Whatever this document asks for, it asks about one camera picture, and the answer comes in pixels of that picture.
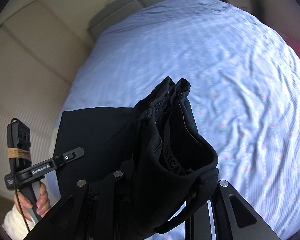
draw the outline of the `white fabric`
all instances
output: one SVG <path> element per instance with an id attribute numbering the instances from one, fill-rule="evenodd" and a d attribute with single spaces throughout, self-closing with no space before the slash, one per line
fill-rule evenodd
<path id="1" fill-rule="evenodd" d="M 29 220 L 26 221 L 31 230 L 34 227 L 34 223 Z M 12 240 L 23 240 L 28 234 L 26 225 L 16 205 L 6 214 L 2 226 Z"/>

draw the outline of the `human hand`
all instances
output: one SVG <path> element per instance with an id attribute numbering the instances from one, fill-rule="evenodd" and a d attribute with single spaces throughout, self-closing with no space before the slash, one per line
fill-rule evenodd
<path id="1" fill-rule="evenodd" d="M 40 182 L 40 197 L 37 199 L 37 214 L 43 217 L 51 208 L 50 206 L 50 200 L 48 198 L 48 193 L 47 193 L 47 188 L 46 185 L 44 185 L 42 182 Z M 18 192 L 18 197 L 20 201 L 20 206 L 23 211 L 23 214 L 25 215 L 25 218 L 28 219 L 29 221 L 32 221 L 31 216 L 29 215 L 27 209 L 32 208 L 31 202 L 21 193 Z M 16 205 L 17 210 L 20 212 L 20 208 L 18 205 L 17 197 L 14 194 L 13 195 L 13 200 Z"/>

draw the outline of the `wrinkled fabric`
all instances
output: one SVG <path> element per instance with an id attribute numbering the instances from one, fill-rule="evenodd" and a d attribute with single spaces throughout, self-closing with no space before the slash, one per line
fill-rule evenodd
<path id="1" fill-rule="evenodd" d="M 166 76 L 191 83 L 198 131 L 228 180 L 281 239 L 300 229 L 300 59 L 219 0 L 167 0 L 108 28 L 63 111 L 133 107 Z M 152 239 L 182 239 L 183 225 Z"/>

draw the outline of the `metal screw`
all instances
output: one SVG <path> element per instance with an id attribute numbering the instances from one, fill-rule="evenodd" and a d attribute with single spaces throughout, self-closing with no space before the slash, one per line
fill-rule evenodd
<path id="1" fill-rule="evenodd" d="M 84 179 L 81 179 L 79 181 L 77 181 L 77 186 L 78 187 L 83 187 L 86 185 L 86 181 Z"/>
<path id="2" fill-rule="evenodd" d="M 228 187 L 228 185 L 229 185 L 228 181 L 226 181 L 226 180 L 221 180 L 221 181 L 219 182 L 219 184 L 220 184 L 220 186 L 222 186 L 222 187 Z"/>
<path id="3" fill-rule="evenodd" d="M 113 173 L 113 176 L 115 176 L 116 178 L 120 178 L 122 175 L 123 175 L 123 172 L 122 172 L 122 171 L 115 171 L 115 172 Z"/>

